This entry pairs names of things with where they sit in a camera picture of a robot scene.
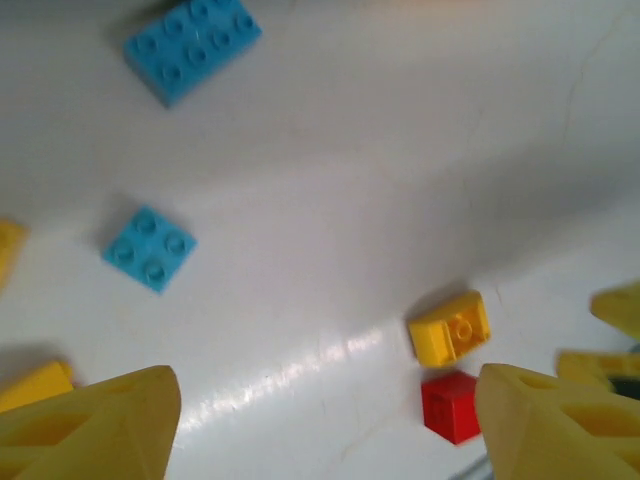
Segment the small red lego brick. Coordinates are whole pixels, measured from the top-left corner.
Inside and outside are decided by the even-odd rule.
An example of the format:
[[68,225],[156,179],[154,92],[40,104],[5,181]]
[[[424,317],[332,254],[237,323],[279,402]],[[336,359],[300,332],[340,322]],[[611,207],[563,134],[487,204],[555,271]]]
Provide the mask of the small red lego brick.
[[461,371],[424,381],[421,384],[424,425],[453,445],[479,436],[476,382],[474,376]]

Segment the yellow sloped lego brick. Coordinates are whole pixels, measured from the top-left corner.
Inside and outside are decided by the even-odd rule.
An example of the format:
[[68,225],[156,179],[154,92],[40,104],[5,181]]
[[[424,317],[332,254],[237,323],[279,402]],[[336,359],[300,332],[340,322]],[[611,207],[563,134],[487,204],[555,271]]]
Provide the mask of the yellow sloped lego brick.
[[416,358],[426,368],[452,366],[491,337],[484,301],[477,290],[411,319],[408,330]]

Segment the blue two-by-four lego brick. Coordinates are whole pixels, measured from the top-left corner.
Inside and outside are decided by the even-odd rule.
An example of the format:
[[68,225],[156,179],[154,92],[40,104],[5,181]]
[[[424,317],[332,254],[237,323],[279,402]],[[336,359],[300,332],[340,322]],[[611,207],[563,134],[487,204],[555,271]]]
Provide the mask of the blue two-by-four lego brick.
[[123,53],[156,98],[170,107],[261,34],[240,0],[185,0],[129,37]]

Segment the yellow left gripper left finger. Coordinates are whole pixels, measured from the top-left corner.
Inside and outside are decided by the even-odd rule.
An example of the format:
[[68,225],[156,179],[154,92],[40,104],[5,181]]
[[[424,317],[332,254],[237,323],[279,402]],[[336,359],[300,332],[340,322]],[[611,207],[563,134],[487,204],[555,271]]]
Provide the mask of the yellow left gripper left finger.
[[165,480],[180,418],[157,365],[0,413],[0,480]]

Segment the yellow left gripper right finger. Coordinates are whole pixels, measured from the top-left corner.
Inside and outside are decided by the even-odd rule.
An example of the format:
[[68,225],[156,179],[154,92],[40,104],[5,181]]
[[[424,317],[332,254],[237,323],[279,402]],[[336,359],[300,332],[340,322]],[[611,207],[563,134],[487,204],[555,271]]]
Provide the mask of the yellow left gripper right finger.
[[490,363],[475,408],[495,480],[640,480],[638,400]]

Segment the blue two-by-two lego plate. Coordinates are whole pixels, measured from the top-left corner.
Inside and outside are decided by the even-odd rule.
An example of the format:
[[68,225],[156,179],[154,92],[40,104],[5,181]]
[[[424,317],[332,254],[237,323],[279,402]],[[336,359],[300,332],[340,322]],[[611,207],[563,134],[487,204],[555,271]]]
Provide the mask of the blue two-by-two lego plate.
[[102,259],[162,294],[196,246],[189,232],[143,206],[106,246]]

